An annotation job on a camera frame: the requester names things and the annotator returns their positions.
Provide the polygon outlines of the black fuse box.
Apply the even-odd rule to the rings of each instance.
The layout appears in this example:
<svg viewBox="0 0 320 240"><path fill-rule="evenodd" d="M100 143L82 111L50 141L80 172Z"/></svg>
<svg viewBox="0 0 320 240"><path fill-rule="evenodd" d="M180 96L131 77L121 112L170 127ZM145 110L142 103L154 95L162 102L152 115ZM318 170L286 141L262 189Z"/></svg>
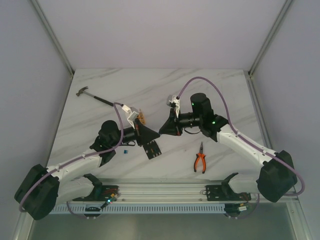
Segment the black fuse box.
<svg viewBox="0 0 320 240"><path fill-rule="evenodd" d="M156 158L162 154L157 142L155 140L144 144L143 149L148 157L149 160Z"/></svg>

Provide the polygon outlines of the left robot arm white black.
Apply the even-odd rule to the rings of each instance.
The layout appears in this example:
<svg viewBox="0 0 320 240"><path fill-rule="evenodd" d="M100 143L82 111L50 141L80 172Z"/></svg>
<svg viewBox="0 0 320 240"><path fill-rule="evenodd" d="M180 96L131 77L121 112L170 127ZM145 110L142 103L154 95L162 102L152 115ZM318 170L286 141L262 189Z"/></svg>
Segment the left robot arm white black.
<svg viewBox="0 0 320 240"><path fill-rule="evenodd" d="M105 121L93 144L78 157L52 166L33 166L14 195L20 210L34 220L46 217L55 206L76 199L103 200L103 184L91 172L107 164L115 147L129 142L145 146L160 134L138 118L133 126L120 130L113 120Z"/></svg>

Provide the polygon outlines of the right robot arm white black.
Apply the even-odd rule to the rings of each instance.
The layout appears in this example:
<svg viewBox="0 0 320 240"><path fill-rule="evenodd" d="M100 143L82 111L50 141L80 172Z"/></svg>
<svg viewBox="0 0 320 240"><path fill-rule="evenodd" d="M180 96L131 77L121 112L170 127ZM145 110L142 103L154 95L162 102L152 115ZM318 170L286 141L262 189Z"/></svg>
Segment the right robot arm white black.
<svg viewBox="0 0 320 240"><path fill-rule="evenodd" d="M169 117L159 134L181 136L184 128L197 127L204 136L229 147L258 168L258 176L235 172L225 178L218 186L218 192L224 199L235 201L241 194L261 194L268 201L276 203L298 182L288 152L275 152L241 135L229 120L214 113L204 93L193 94L190 103L192 111L181 113L180 99L170 95L167 98Z"/></svg>

